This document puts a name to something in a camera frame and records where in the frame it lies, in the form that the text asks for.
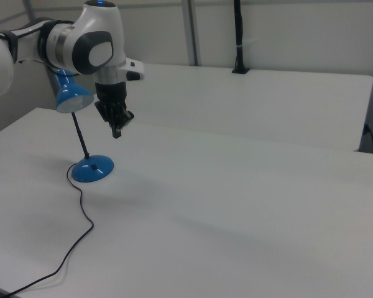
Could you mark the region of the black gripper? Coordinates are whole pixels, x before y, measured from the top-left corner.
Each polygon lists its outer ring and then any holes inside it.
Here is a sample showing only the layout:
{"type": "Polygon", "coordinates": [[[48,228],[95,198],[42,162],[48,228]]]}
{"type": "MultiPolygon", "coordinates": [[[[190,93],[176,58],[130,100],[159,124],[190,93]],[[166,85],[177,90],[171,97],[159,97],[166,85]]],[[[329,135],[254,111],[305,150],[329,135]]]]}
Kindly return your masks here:
{"type": "Polygon", "coordinates": [[[98,97],[95,106],[104,121],[108,121],[112,136],[119,138],[122,135],[122,129],[134,119],[134,114],[126,109],[126,83],[96,83],[95,87],[98,97]]]}

